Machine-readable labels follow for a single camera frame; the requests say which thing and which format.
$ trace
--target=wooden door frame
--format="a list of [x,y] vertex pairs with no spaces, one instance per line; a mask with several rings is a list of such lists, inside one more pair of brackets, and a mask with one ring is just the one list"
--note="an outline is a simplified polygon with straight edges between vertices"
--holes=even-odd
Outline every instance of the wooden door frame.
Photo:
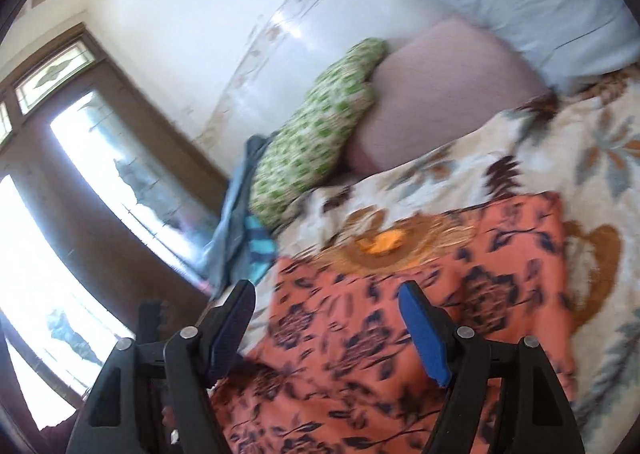
[[[117,77],[117,79],[124,85],[127,93],[132,95],[136,100],[137,108],[142,109],[141,116],[147,117],[153,122],[155,127],[162,131],[168,138],[170,138],[171,146],[175,146],[189,158],[196,166],[202,171],[200,176],[191,174],[190,177],[180,177],[183,171],[180,168],[171,170],[171,173],[185,184],[185,187],[196,196],[205,206],[207,206],[214,214],[220,215],[222,211],[222,205],[224,202],[224,195],[228,187],[228,179],[220,169],[212,164],[202,152],[195,147],[183,133],[175,129],[169,120],[156,109],[149,100],[132,84],[126,74],[117,66],[117,64],[107,55],[100,44],[92,37],[86,26],[83,23],[76,24],[68,30],[55,37],[40,49],[36,50],[33,54],[27,57],[21,62],[11,73],[9,73],[2,81],[0,81],[0,98],[2,98],[7,106],[9,118],[13,126],[13,134],[19,134],[22,128],[22,124],[27,123],[30,117],[37,116],[38,107],[35,107],[27,114],[22,114],[20,106],[18,104],[17,95],[15,94],[15,88],[17,85],[35,69],[43,65],[47,60],[52,58],[57,52],[62,51],[65,47],[71,46],[76,41],[81,41],[87,46],[89,51],[95,58],[95,61],[84,68],[79,74],[84,74],[90,71],[92,68],[99,67],[101,63],[109,67],[110,71]],[[51,97],[66,87],[69,83],[78,78],[78,75],[71,75],[66,78],[60,84],[51,90],[40,103],[45,104]],[[145,135],[142,132],[137,134],[141,140],[145,140]],[[9,142],[9,137],[5,142],[0,145],[0,153],[4,144]],[[150,151],[160,161],[167,160],[168,156],[163,155],[161,149],[156,148],[154,150],[151,145]]]

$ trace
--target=bed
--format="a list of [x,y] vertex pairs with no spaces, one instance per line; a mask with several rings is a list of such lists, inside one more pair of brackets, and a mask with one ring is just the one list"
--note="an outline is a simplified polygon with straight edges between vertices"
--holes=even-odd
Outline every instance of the bed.
[[[2,35],[23,2],[2,0]],[[640,20],[640,0],[625,2]],[[573,243],[569,253],[577,257],[575,271],[589,272],[583,277],[590,278],[594,270],[590,260],[617,258],[615,270],[611,264],[597,269],[608,272],[593,281],[599,288],[576,287],[584,295],[582,305],[578,304],[580,325],[574,338],[578,381],[585,388],[577,399],[578,421],[589,452],[636,452],[640,448],[640,420],[634,423],[640,414],[636,323],[640,297],[633,282],[640,265],[628,251],[634,244],[638,247],[640,223],[638,184],[632,170],[640,159],[640,125],[635,119],[639,103],[639,72],[631,67],[606,77],[586,94],[564,98],[562,109],[529,106],[500,113],[439,153],[355,186],[313,190],[290,208],[289,225],[280,229],[278,237],[280,253],[318,253],[336,234],[345,232],[350,214],[371,206],[385,211],[384,224],[389,225],[415,211],[443,212],[483,203],[496,191],[560,192],[566,203],[565,230]],[[544,124],[531,123],[549,110],[553,116]],[[561,163],[550,166],[558,156]],[[436,177],[434,171],[442,170],[444,164],[447,173]],[[607,243],[606,249],[599,249],[602,243]],[[585,248],[590,259],[581,260],[575,250]],[[623,282],[612,281],[617,274]],[[268,275],[258,286],[246,349],[264,334],[272,282]]]

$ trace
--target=blue gripper pad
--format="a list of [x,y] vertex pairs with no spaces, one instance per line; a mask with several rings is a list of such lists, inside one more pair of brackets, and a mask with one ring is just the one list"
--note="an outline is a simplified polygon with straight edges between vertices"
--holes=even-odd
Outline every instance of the blue gripper pad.
[[427,312],[407,285],[400,287],[398,303],[400,313],[414,346],[418,350],[424,370],[440,387],[447,387],[451,381],[451,371],[447,364],[447,349]]

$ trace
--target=orange floral cloth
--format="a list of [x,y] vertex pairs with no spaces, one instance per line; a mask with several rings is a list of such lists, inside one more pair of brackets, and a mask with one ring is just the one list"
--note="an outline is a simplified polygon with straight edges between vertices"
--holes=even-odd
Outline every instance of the orange floral cloth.
[[[212,395],[232,450],[419,452],[445,391],[425,374],[400,315],[406,280],[487,338],[537,336],[571,398],[561,211],[558,195],[543,193],[448,212],[473,228],[470,238],[394,274],[281,259],[267,335]],[[498,388],[492,380],[475,454],[488,448]]]

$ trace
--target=white floral bedspread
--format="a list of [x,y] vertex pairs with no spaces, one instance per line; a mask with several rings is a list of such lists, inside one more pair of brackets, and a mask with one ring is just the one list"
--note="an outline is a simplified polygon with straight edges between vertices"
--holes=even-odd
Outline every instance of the white floral bedspread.
[[[640,71],[607,76],[579,97],[532,102],[389,172],[308,192],[289,208],[279,254],[315,254],[358,209],[385,226],[510,193],[561,193],[578,397],[587,452],[614,452],[640,414]],[[244,347],[264,335],[273,272],[258,287]]]

